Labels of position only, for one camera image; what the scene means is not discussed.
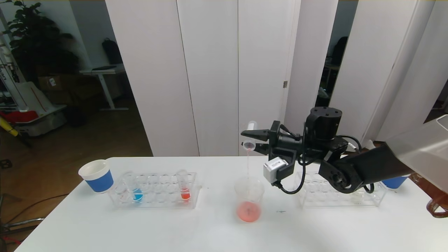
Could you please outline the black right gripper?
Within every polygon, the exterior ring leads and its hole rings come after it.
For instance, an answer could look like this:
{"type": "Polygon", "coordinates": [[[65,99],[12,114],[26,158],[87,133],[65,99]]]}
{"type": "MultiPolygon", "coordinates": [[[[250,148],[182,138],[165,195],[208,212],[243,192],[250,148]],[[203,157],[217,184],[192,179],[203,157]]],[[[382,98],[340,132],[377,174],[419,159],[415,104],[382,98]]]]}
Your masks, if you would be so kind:
{"type": "Polygon", "coordinates": [[[244,130],[240,135],[263,142],[269,140],[269,144],[256,143],[253,149],[254,152],[268,156],[269,161],[279,157],[286,162],[295,162],[303,147],[303,136],[292,133],[280,121],[274,121],[270,130],[244,130]]]}

